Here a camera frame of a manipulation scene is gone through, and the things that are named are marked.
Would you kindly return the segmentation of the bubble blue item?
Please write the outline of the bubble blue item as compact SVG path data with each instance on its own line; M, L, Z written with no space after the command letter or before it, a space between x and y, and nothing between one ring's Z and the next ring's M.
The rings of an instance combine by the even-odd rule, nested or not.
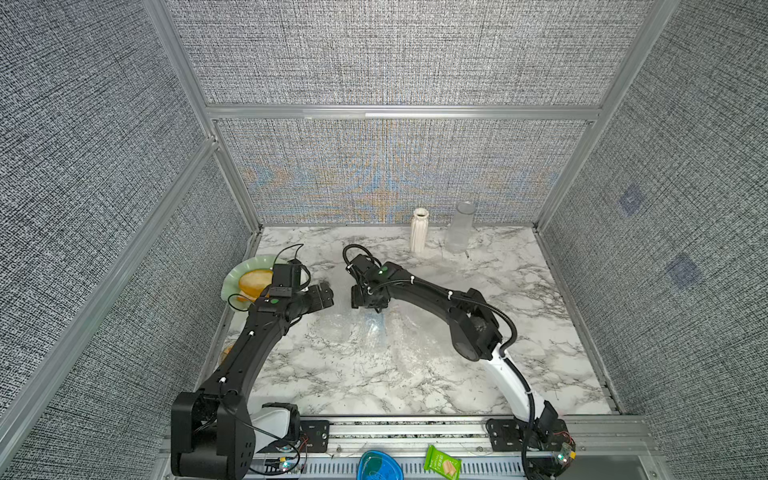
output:
M388 348L385 314L372 309L362 310L357 340L358 347L366 354L383 354Z

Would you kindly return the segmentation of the white ribbed ceramic vase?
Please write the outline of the white ribbed ceramic vase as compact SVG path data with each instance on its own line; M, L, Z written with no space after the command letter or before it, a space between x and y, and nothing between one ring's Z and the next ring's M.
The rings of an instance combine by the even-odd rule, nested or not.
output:
M420 254L424 251L428 229L429 229L429 211L426 208L419 207L413 211L411 218L410 251L414 254Z

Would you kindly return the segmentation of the clear glass vase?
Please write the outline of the clear glass vase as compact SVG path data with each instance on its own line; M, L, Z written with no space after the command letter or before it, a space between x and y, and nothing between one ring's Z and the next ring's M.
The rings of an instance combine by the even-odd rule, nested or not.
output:
M474 202L462 201L456 204L445 237L445 248L448 251L459 253L467 249L476 212L477 206Z

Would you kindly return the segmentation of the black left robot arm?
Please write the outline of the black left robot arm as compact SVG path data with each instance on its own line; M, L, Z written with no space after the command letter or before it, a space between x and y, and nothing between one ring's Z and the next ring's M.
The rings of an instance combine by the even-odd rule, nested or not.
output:
M254 454L267 446L290 445L283 434L252 424L248 398L267 357L292 323L333 304L327 282L305 291L279 287L251 304L243 331L220 366L196 391L180 393L172 405L175 476L242 479Z

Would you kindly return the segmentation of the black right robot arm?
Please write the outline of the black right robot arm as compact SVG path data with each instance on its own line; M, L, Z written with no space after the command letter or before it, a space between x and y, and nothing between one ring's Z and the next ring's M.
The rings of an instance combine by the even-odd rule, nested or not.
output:
M518 426L520 455L527 479L554 479L572 461L570 453L558 452L546 460L529 451L572 444L553 428L559 415L552 404L537 397L531 384L508 354L518 338L509 315L489 304L476 289L452 290L413 275L402 266L382 262L360 244L342 249L346 271L354 279L351 306L381 312L392 300L400 300L438 317L448 326L454 350L464 359L481 363L512 408Z

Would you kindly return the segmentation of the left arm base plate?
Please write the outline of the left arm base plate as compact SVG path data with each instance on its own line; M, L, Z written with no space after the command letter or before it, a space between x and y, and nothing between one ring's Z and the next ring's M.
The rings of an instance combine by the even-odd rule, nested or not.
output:
M281 440L258 434L258 453L294 454L292 447L301 453L326 453L330 437L330 422L326 420L300 419L289 424Z

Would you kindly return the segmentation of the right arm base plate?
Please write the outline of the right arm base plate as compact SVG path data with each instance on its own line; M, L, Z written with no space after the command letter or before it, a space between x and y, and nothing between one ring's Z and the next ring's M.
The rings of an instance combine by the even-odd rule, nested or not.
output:
M486 421L492 450L494 452L520 452L527 423L523 420L510 418L491 418ZM548 424L535 420L532 433L528 440L530 451L560 452L564 445L575 449L576 442L570 435L565 421L556 418Z

